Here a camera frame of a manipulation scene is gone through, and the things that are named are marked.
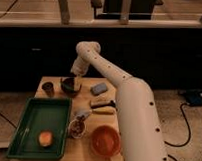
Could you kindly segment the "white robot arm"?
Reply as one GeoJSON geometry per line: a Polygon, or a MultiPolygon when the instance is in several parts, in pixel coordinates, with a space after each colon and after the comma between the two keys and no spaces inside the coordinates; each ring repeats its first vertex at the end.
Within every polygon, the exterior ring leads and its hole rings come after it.
{"type": "Polygon", "coordinates": [[[100,56],[98,42],[81,41],[71,72],[87,73],[92,65],[116,88],[117,118],[125,161],[168,161],[163,133],[150,86],[100,56]]]}

